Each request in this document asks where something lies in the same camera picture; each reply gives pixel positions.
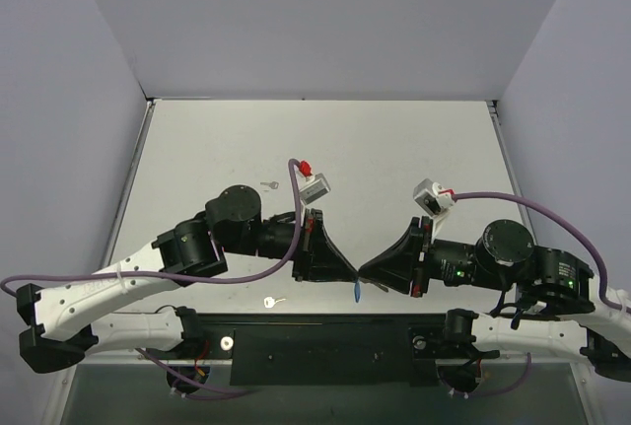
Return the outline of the blue key tag with keys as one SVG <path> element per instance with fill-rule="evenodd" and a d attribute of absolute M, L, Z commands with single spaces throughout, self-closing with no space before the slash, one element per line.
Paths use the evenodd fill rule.
<path fill-rule="evenodd" d="M 353 296 L 357 305 L 368 304 L 389 292 L 389 288 L 379 282 L 359 277 L 354 284 Z"/>

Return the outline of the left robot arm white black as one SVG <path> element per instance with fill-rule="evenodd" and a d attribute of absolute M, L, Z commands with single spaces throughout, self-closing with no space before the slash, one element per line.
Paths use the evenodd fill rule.
<path fill-rule="evenodd" d="M 274 260 L 268 270 L 243 277 L 245 283 L 286 264 L 297 281 L 358 280 L 357 270 L 329 239 L 320 211 L 297 210 L 265 220 L 258 192 L 233 185 L 193 218 L 98 272 L 15 277 L 20 285 L 14 293 L 16 308 L 27 326 L 19 335 L 20 355 L 39 374 L 115 349 L 149 348 L 192 357 L 204 340 L 194 310 L 126 314 L 123 308 L 196 283 L 230 284 L 227 254 Z"/>

